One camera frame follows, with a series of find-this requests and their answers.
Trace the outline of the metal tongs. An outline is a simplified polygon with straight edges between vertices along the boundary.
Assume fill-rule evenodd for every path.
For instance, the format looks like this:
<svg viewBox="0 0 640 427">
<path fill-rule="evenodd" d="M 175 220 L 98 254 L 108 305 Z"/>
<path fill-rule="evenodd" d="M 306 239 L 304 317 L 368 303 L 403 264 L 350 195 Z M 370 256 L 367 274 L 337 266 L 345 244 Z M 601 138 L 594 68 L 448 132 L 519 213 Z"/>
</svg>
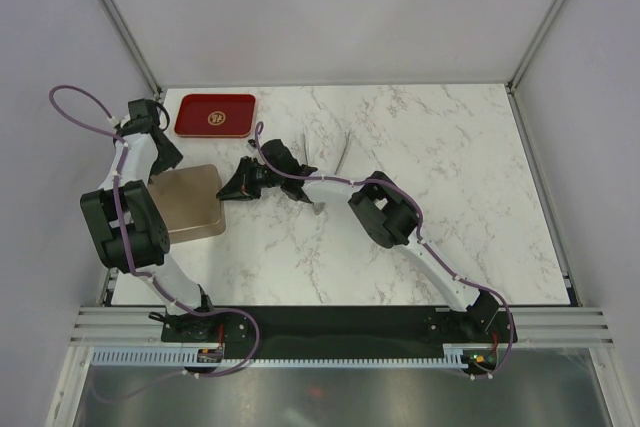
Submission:
<svg viewBox="0 0 640 427">
<path fill-rule="evenodd" d="M 348 150 L 351 143 L 352 131 L 348 130 L 341 141 L 341 150 L 334 155 L 331 162 L 329 163 L 329 171 L 334 175 L 338 175 L 341 172 L 341 169 L 344 165 L 345 159 L 348 155 Z M 303 130 L 301 134 L 301 142 L 303 148 L 303 159 L 304 163 L 307 165 L 311 164 L 310 159 L 310 141 L 307 136 L 307 131 Z M 319 216 L 325 209 L 325 203 L 313 203 L 312 211 L 316 216 Z"/>
</svg>

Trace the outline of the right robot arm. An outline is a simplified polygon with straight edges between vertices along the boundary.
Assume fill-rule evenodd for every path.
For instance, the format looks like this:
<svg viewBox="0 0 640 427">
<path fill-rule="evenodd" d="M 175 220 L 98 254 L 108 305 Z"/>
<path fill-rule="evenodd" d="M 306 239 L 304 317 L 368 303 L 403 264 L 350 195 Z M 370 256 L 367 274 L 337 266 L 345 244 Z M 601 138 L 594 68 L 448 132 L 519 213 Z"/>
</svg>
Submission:
<svg viewBox="0 0 640 427">
<path fill-rule="evenodd" d="M 258 200 L 264 189 L 278 188 L 296 202 L 347 205 L 375 244 L 400 253 L 425 274 L 449 308 L 459 313 L 457 329 L 463 338 L 476 342 L 491 333 L 500 308 L 497 296 L 453 271 L 421 234 L 417 202 L 386 174 L 376 171 L 363 180 L 349 180 L 299 162 L 279 139 L 264 144 L 253 140 L 251 145 L 258 156 L 241 158 L 216 194 L 218 200 Z"/>
</svg>

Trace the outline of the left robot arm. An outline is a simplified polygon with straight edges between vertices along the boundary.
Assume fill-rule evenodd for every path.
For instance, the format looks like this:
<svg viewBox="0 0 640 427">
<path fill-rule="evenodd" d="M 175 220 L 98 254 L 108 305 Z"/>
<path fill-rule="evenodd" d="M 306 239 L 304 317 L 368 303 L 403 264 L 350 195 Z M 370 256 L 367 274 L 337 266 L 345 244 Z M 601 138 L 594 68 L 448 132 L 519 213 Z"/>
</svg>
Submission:
<svg viewBox="0 0 640 427">
<path fill-rule="evenodd" d="M 170 254 L 170 236 L 148 190 L 151 177 L 173 169 L 183 156 L 160 126 L 164 108 L 150 99 L 128 104 L 129 118 L 115 126 L 115 157 L 100 186 L 80 207 L 102 264 L 143 282 L 170 316 L 185 316 L 197 341 L 213 338 L 218 316 L 202 287 Z"/>
</svg>

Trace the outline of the gold box lid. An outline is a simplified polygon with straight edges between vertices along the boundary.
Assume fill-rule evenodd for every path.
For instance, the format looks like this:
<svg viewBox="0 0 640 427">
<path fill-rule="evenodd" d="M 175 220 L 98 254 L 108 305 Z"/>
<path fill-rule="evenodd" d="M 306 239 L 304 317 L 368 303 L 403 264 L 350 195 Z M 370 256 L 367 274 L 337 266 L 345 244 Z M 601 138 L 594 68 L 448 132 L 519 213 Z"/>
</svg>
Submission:
<svg viewBox="0 0 640 427">
<path fill-rule="evenodd" d="M 164 220 L 172 245 L 215 237 L 226 230 L 222 187 L 215 165 L 165 171 L 150 179 L 150 195 Z"/>
</svg>

